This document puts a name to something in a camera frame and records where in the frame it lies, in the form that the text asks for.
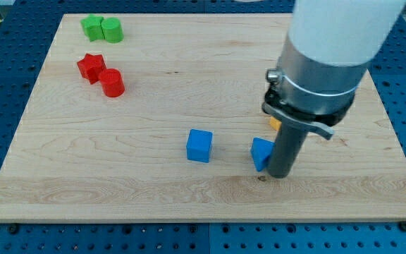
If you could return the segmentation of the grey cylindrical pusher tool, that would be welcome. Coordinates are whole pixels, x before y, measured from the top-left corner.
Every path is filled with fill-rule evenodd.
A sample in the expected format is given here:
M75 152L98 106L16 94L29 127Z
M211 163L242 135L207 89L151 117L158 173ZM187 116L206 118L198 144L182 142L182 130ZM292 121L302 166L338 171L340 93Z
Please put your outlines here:
M276 136L267 171L274 178L285 178L293 167L307 132L282 124Z

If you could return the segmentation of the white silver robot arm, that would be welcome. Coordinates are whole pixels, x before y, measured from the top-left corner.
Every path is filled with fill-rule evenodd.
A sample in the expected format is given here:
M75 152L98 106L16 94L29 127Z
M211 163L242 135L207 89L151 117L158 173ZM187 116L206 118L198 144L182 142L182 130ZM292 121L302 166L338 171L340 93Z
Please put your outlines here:
M377 55L406 0L299 0L263 111L281 122L267 166L285 178L308 133L329 140L347 114L369 62Z

